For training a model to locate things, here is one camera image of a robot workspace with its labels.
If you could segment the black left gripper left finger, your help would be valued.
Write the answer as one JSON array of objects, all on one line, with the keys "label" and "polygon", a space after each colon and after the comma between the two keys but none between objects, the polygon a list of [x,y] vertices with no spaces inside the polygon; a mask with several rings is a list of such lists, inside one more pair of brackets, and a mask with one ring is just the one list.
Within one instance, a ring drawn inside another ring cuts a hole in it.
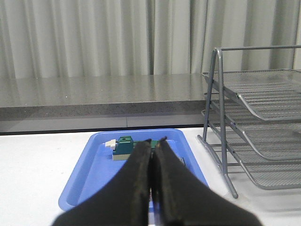
[{"label": "black left gripper left finger", "polygon": [[151,140],[138,142],[117,174],[96,194],[56,218],[55,226],[146,226]]}]

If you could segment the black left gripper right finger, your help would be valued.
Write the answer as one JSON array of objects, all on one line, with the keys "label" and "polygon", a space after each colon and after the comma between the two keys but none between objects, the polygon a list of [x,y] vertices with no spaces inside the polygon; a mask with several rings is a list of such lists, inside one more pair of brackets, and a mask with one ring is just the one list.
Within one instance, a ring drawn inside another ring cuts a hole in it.
[{"label": "black left gripper right finger", "polygon": [[225,200],[177,158],[166,137],[152,156],[152,199],[158,226],[259,226],[251,212]]}]

